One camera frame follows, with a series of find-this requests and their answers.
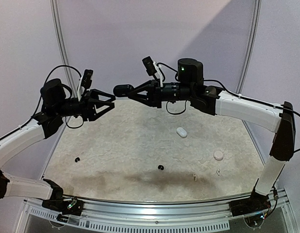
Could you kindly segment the black oval charging case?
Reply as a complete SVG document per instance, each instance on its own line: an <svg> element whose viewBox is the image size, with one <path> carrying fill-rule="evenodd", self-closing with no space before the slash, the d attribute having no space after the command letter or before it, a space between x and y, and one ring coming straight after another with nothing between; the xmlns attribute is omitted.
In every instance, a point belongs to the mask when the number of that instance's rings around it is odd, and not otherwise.
<svg viewBox="0 0 300 233"><path fill-rule="evenodd" d="M113 88L113 94L116 97L128 97L129 93L134 90L131 84L120 84Z"/></svg>

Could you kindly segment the white oval charging case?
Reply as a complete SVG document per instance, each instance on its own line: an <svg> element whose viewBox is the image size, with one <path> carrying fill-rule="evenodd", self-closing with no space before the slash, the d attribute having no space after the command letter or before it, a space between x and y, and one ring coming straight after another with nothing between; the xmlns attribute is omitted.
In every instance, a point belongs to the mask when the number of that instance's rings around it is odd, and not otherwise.
<svg viewBox="0 0 300 233"><path fill-rule="evenodd" d="M187 131L182 128L182 127L178 127L176 129L176 133L181 137L181 138L186 138L187 137Z"/></svg>

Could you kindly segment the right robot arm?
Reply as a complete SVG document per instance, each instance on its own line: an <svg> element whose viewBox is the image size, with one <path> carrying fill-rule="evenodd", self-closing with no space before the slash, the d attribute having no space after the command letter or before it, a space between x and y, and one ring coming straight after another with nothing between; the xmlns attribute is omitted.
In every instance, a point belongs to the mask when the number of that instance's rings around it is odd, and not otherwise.
<svg viewBox="0 0 300 233"><path fill-rule="evenodd" d="M233 216L241 216L268 209L262 219L269 216L274 207L271 206L268 194L278 197L275 183L285 164L293 157L295 147L295 120L293 106L289 102L282 105L266 103L250 99L229 91L224 85L204 85L203 64L192 58L178 60L176 82L164 83L160 63L150 57L142 60L146 72L153 80L138 87L126 86L122 95L150 107L162 107L162 102L176 102L187 100L195 109L209 114L233 117L248 121L273 132L270 157L264 170L257 180L250 196L245 199L234 200L229 203Z"/></svg>

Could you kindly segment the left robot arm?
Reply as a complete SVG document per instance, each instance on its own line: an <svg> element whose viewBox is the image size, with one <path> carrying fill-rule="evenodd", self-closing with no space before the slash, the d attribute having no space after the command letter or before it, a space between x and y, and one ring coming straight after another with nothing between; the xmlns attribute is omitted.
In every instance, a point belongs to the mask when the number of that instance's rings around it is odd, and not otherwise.
<svg viewBox="0 0 300 233"><path fill-rule="evenodd" d="M66 97L65 90L72 90L60 79L44 84L40 93L43 100L41 112L34 114L27 123L17 127L0 139L0 199L4 197L28 197L41 199L42 207L62 215L80 216L84 201L67 200L63 189L49 179L32 180L16 177L2 171L2 167L29 146L48 139L63 125L65 117L81 117L83 121L95 121L114 109L115 96L90 89L91 81L81 81L83 92L76 98Z"/></svg>

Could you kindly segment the left aluminium wall post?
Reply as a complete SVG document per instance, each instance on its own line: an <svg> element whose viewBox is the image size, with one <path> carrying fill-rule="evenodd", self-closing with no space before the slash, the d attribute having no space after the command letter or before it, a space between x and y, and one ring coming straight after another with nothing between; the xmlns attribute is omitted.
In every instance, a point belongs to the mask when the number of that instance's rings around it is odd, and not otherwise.
<svg viewBox="0 0 300 233"><path fill-rule="evenodd" d="M63 65L70 65L60 20L59 1L50 0L50 8L61 61ZM76 84L74 82L74 74L76 73L76 71L68 67L65 67L64 70L67 78L67 84L72 89L72 96L77 97Z"/></svg>

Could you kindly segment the aluminium wall post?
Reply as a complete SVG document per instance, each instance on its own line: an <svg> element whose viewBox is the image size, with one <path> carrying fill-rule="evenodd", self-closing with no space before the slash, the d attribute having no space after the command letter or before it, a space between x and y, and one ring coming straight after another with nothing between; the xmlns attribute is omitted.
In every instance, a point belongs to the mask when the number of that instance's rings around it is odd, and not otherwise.
<svg viewBox="0 0 300 233"><path fill-rule="evenodd" d="M59 1L50 0L50 8L61 61L63 65L70 65L60 20ZM72 89L72 96L77 97L76 84L74 82L74 74L76 73L76 71L68 67L65 67L64 70L67 78L67 84Z"/></svg>
<svg viewBox="0 0 300 233"><path fill-rule="evenodd" d="M246 79L246 75L247 75L247 72L248 72L248 69L250 66L250 59L251 59L252 51L254 48L254 42L255 42L257 28L258 28L261 4L262 4L261 0L254 1L254 8L253 8L252 16L251 16L251 23L250 23L250 30L249 30L245 58L244 58L244 62L242 65L239 82L236 87L237 94L242 92L242 89L243 89L243 86L245 83L245 79Z"/></svg>

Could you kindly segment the aluminium front rail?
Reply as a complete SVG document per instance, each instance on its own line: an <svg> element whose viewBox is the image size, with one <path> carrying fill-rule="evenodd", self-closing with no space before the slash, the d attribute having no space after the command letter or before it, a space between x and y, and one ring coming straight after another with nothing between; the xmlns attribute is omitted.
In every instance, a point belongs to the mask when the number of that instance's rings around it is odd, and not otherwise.
<svg viewBox="0 0 300 233"><path fill-rule="evenodd" d="M271 207L235 216L230 202L246 198L185 202L121 202L84 199L80 216L61 215L26 200L17 227L19 233L295 233L284 190Z"/></svg>

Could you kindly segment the right aluminium wall post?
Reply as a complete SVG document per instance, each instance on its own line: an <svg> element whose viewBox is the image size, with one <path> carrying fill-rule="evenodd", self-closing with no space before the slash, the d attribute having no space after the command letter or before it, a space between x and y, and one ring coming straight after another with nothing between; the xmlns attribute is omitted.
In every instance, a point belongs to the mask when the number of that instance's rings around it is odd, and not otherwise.
<svg viewBox="0 0 300 233"><path fill-rule="evenodd" d="M255 42L257 28L258 28L261 4L262 4L261 0L254 1L254 8L253 8L252 16L251 16L251 23L250 23L250 30L249 30L245 58L244 58L244 62L242 65L239 82L236 87L237 94L242 92L242 89L243 89L243 86L245 83L245 79L246 79L246 75L247 75L247 72L248 72L248 69L250 66L250 59L251 59L252 51L254 48L254 42Z"/></svg>

